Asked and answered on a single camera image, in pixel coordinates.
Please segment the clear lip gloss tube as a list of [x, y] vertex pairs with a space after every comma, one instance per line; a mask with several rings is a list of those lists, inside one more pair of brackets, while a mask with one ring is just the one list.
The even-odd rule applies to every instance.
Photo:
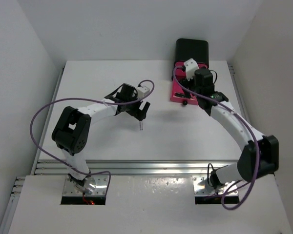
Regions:
[[144, 129], [143, 128], [143, 121], [142, 120], [139, 121], [139, 127], [140, 127], [140, 131], [142, 131]]

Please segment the pink drawer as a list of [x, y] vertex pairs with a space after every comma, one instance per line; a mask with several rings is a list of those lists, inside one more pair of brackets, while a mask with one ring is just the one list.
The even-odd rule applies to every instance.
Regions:
[[186, 78], [186, 73], [182, 69], [176, 69], [173, 74], [175, 74], [177, 79], [184, 79]]
[[[174, 67], [176, 67], [176, 66], [184, 66], [184, 62], [183, 61], [175, 62]], [[209, 68], [206, 64], [203, 64], [203, 63], [198, 63], [198, 66], [200, 69], [202, 69], [202, 68], [208, 69]]]
[[172, 80], [172, 89], [170, 94], [170, 101], [180, 103], [183, 107], [187, 105], [198, 106], [198, 101], [194, 95], [184, 91], [173, 78]]

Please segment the pink bottom drawer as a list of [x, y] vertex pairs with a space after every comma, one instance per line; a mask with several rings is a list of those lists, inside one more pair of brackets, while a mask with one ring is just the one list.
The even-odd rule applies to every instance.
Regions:
[[170, 101], [180, 103], [183, 107], [187, 105], [198, 106], [198, 101], [194, 95], [184, 91], [173, 78], [172, 80], [172, 89], [170, 94]]

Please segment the pink top drawer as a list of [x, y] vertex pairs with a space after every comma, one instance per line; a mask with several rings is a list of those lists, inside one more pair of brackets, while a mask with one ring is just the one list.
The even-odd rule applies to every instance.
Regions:
[[[183, 61], [175, 62], [174, 67], [176, 67], [176, 66], [184, 66], [184, 62]], [[208, 69], [209, 68], [206, 64], [203, 64], [203, 63], [198, 63], [198, 66], [200, 69], [202, 69], [202, 68]]]

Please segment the black gold mascara tube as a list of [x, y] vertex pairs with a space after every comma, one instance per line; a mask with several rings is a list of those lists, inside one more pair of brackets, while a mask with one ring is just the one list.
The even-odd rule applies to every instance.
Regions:
[[175, 97], [178, 97], [178, 98], [191, 99], [191, 96], [186, 95], [186, 94], [184, 94], [184, 93], [178, 93], [178, 92], [176, 92], [176, 93], [174, 94], [174, 96], [175, 96]]

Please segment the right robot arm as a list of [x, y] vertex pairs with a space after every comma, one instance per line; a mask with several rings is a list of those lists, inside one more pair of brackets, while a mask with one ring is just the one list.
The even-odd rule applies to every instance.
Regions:
[[279, 168], [277, 138], [264, 135], [236, 113], [229, 99], [215, 90], [209, 69], [184, 67], [183, 70], [186, 77], [180, 83], [185, 92], [196, 96], [200, 108], [224, 127], [242, 151], [236, 163], [211, 172], [210, 186], [218, 189], [227, 182], [251, 182], [276, 172]]

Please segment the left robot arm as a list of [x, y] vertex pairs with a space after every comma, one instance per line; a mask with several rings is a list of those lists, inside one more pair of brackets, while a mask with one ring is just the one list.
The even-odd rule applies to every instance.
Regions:
[[68, 176], [79, 189], [89, 188], [94, 184], [91, 178], [90, 169], [82, 150], [86, 146], [90, 126], [106, 118], [116, 116], [122, 112], [142, 122], [147, 115], [149, 102], [146, 102], [143, 109], [140, 109], [142, 99], [150, 94], [146, 86], [137, 87], [129, 84], [122, 84], [118, 89], [104, 97], [100, 103], [91, 104], [85, 107], [64, 108], [51, 135], [57, 147], [61, 149], [65, 161], [69, 164]]

